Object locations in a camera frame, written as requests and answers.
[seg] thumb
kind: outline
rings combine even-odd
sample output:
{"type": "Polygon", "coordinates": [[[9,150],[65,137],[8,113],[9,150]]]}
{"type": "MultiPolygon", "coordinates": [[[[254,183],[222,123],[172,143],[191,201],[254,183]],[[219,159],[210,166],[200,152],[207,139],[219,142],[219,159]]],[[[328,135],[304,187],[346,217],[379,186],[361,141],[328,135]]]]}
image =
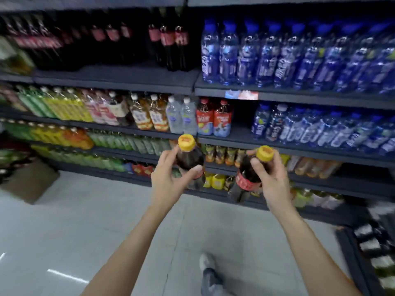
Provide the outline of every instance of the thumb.
{"type": "Polygon", "coordinates": [[[257,158],[252,158],[251,159],[251,166],[254,169],[254,171],[256,172],[256,174],[258,174],[259,178],[261,179],[262,183],[267,183],[267,181],[269,181],[271,179],[270,175],[266,172],[264,166],[262,165],[262,163],[257,159],[257,158]]]}
{"type": "Polygon", "coordinates": [[[191,168],[180,178],[181,184],[186,187],[191,180],[195,179],[202,172],[202,170],[203,166],[201,165],[196,165],[194,168],[191,168]]]}

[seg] shoe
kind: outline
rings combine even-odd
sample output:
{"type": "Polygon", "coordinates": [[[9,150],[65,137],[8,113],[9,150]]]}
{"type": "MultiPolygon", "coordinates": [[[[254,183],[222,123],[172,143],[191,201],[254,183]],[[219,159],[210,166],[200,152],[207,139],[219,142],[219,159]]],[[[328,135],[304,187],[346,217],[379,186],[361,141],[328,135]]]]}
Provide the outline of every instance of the shoe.
{"type": "Polygon", "coordinates": [[[202,253],[199,259],[200,270],[203,272],[206,268],[212,268],[215,270],[214,257],[208,253],[202,253]]]}

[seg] gray tile floor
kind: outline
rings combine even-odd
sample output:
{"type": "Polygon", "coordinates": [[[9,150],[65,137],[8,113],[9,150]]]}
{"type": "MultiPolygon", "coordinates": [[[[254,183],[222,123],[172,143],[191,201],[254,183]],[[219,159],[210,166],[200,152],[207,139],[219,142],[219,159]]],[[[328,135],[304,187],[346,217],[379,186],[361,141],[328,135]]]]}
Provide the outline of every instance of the gray tile floor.
{"type": "MultiPolygon", "coordinates": [[[[0,192],[0,295],[79,295],[140,220],[150,192],[70,172],[33,206],[0,192]]],[[[308,223],[348,273],[334,227],[308,223]]],[[[226,286],[239,296],[307,295],[270,212],[191,195],[158,229],[132,295],[199,296],[202,251],[215,255],[226,286]]]]}

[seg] jeans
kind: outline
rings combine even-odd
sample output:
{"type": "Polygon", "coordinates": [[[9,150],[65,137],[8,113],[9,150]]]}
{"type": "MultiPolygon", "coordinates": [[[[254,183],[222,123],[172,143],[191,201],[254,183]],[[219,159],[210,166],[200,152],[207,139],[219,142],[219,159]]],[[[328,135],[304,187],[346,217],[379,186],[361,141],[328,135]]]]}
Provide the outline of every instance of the jeans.
{"type": "Polygon", "coordinates": [[[224,289],[224,281],[212,268],[206,268],[203,271],[203,279],[201,282],[202,296],[235,296],[224,289]]]}

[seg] yellow bottle cap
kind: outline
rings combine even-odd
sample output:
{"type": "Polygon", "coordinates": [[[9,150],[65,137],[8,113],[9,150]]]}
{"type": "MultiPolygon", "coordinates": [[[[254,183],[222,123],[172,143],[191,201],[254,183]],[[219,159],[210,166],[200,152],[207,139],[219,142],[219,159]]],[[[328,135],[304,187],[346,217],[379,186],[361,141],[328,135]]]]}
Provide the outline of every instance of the yellow bottle cap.
{"type": "Polygon", "coordinates": [[[195,147],[196,141],[191,134],[183,134],[178,138],[178,145],[182,151],[191,151],[195,147]]]}
{"type": "Polygon", "coordinates": [[[256,152],[256,157],[262,162],[269,162],[273,159],[274,151],[270,146],[262,145],[256,152]]]}

